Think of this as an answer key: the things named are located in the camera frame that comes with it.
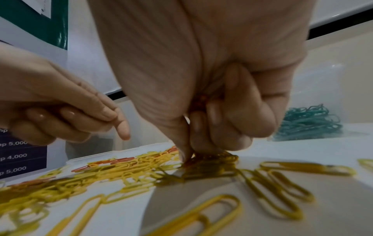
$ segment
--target hand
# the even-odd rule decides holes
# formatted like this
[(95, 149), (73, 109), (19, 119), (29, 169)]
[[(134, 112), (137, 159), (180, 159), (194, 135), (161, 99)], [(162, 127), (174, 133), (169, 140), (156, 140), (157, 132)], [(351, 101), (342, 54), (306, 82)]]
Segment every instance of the hand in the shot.
[(0, 128), (32, 145), (56, 138), (83, 142), (113, 126), (129, 138), (128, 123), (112, 100), (30, 52), (0, 43), (0, 83)]
[[(183, 161), (278, 128), (314, 2), (89, 0), (119, 83)], [(206, 112), (190, 109), (200, 95)]]

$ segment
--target dark blue poster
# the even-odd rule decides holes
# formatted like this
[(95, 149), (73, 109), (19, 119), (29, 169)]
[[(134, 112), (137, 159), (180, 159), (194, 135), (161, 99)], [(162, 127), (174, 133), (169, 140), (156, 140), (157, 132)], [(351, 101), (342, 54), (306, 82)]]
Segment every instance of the dark blue poster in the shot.
[(47, 146), (32, 146), (0, 129), (0, 179), (47, 167)]

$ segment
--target plastic bag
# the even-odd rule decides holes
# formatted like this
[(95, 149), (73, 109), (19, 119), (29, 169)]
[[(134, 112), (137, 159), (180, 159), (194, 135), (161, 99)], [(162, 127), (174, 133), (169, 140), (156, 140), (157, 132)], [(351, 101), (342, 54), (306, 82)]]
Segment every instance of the plastic bag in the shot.
[(332, 138), (343, 134), (346, 116), (338, 78), (343, 65), (325, 63), (296, 75), (289, 109), (272, 141)]

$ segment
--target green board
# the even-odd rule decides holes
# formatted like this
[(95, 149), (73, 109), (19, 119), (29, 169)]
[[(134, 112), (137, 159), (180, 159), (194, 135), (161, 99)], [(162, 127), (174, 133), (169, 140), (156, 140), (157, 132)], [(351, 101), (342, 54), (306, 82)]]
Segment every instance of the green board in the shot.
[(51, 19), (21, 0), (0, 0), (0, 17), (33, 36), (67, 50), (68, 0), (52, 0)]

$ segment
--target black strip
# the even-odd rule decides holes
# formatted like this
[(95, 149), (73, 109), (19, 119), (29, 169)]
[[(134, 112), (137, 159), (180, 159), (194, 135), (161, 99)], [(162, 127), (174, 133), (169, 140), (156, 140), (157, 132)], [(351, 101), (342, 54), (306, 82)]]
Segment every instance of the black strip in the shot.
[[(373, 9), (366, 10), (366, 11), (357, 13), (355, 15), (348, 16), (348, 17), (330, 22), (328, 24), (310, 29), (310, 32), (308, 34), (308, 39), (327, 35), (329, 33), (343, 30), (348, 27), (361, 24), (361, 23), (365, 23), (371, 20), (373, 20)], [(126, 97), (126, 95), (122, 91), (120, 91), (120, 92), (112, 93), (108, 95), (108, 97), (111, 98), (112, 100), (116, 100), (119, 98), (124, 98)]]

